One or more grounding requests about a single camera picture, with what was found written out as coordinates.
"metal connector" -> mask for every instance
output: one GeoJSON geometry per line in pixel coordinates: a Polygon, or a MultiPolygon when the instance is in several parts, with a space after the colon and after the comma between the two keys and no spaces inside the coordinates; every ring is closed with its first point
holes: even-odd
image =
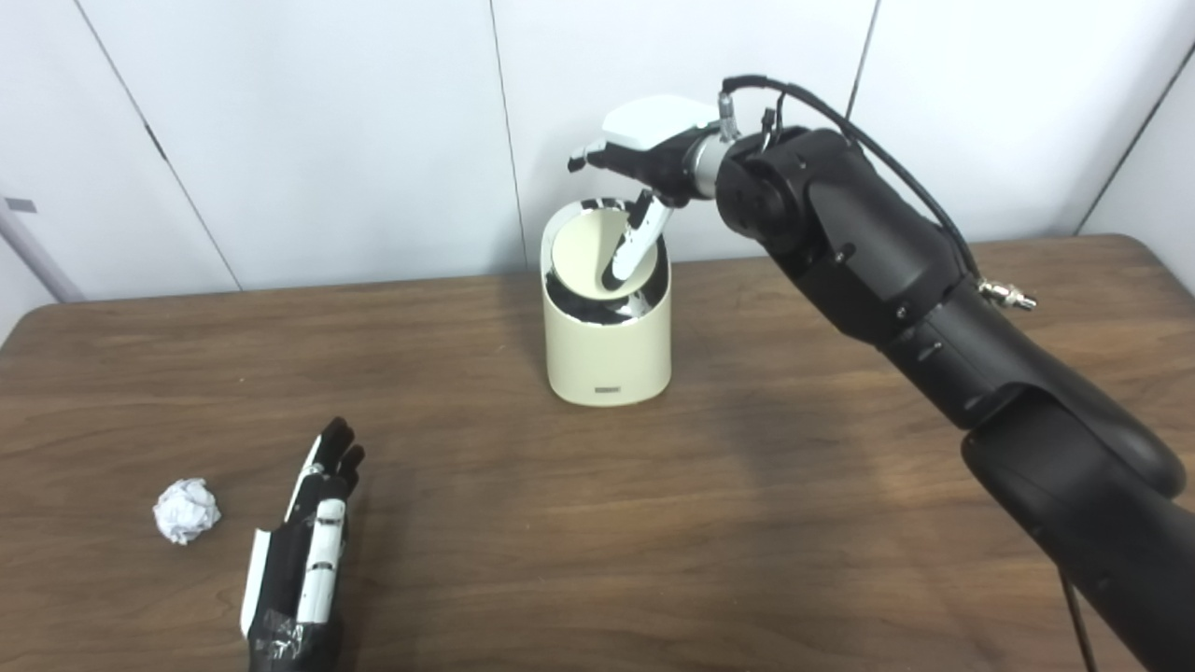
{"type": "Polygon", "coordinates": [[[735,120],[735,100],[729,93],[718,93],[718,127],[722,130],[723,142],[734,142],[741,135],[739,133],[739,121],[735,120]]]}
{"type": "Polygon", "coordinates": [[[992,282],[991,280],[979,281],[979,293],[981,297],[1001,308],[1021,308],[1031,311],[1037,307],[1037,299],[1025,294],[1015,285],[992,282]]]}

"white wall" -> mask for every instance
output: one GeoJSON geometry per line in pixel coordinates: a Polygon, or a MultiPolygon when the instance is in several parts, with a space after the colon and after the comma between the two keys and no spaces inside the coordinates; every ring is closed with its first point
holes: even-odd
{"type": "Polygon", "coordinates": [[[1189,0],[885,0],[852,118],[968,238],[1070,236],[1193,41],[1189,0]]]}
{"type": "MultiPolygon", "coordinates": [[[[636,195],[564,170],[608,110],[712,100],[743,72],[842,109],[876,6],[80,5],[171,160],[74,2],[0,0],[0,196],[38,208],[0,227],[85,299],[526,268],[562,204],[636,195]]],[[[888,0],[853,117],[970,238],[1068,234],[1193,39],[1189,0],[888,0]]],[[[765,100],[740,100],[744,127],[765,100]]],[[[822,124],[798,109],[788,121],[822,124]]],[[[709,203],[669,245],[756,253],[709,203]]]]}
{"type": "Polygon", "coordinates": [[[245,288],[523,269],[484,0],[85,0],[245,288]]]}
{"type": "MultiPolygon", "coordinates": [[[[639,185],[609,172],[565,171],[569,154],[598,139],[606,112],[656,93],[712,104],[722,78],[754,72],[801,81],[845,108],[872,7],[872,0],[495,0],[529,258],[539,258],[544,227],[560,206],[638,195],[639,185]]],[[[758,128],[765,100],[776,96],[737,100],[744,128],[758,128]]],[[[816,120],[785,108],[786,122],[816,120]]],[[[668,227],[678,259],[759,253],[712,203],[691,204],[668,227]]]]}
{"type": "Polygon", "coordinates": [[[1083,233],[1126,233],[1195,292],[1195,65],[1188,62],[1083,233]]]}
{"type": "Polygon", "coordinates": [[[0,1],[0,196],[72,299],[237,288],[69,0],[0,1]]]}
{"type": "Polygon", "coordinates": [[[0,344],[25,313],[53,303],[45,286],[0,238],[0,344]]]}

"black robotic arm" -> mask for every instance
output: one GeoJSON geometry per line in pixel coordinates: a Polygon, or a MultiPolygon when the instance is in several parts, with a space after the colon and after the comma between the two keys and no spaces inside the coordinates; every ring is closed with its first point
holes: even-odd
{"type": "Polygon", "coordinates": [[[797,86],[728,79],[717,118],[681,126],[658,152],[607,142],[592,163],[672,202],[716,201],[725,224],[758,240],[842,334],[877,348],[969,432],[967,466],[1151,672],[1195,670],[1195,514],[1172,501],[1183,465],[995,307],[1034,300],[983,280],[929,194],[797,86]],[[841,132],[784,128],[778,103],[760,133],[739,136],[729,98],[742,87],[797,97],[841,132]],[[860,145],[944,226],[905,202],[860,145]]]}

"wooden table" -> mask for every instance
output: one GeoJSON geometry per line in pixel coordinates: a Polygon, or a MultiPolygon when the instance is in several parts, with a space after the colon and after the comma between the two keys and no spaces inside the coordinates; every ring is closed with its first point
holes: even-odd
{"type": "MultiPolygon", "coordinates": [[[[978,253],[1195,468],[1195,301],[1152,255],[978,253]]],[[[549,390],[529,275],[35,312],[0,349],[0,670],[243,668],[251,531],[337,414],[369,451],[345,668],[1080,668],[1053,568],[878,354],[765,259],[675,294],[672,386],[614,410],[549,390]],[[189,476],[223,520],[173,546],[149,509],[189,476]]]]}

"crumpled paper ball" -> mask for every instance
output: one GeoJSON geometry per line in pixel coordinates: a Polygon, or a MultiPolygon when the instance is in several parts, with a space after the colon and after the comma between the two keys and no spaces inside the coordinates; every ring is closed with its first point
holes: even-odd
{"type": "Polygon", "coordinates": [[[207,483],[203,478],[174,481],[158,497],[153,517],[163,537],[185,546],[220,520],[216,496],[204,488],[207,483]]]}

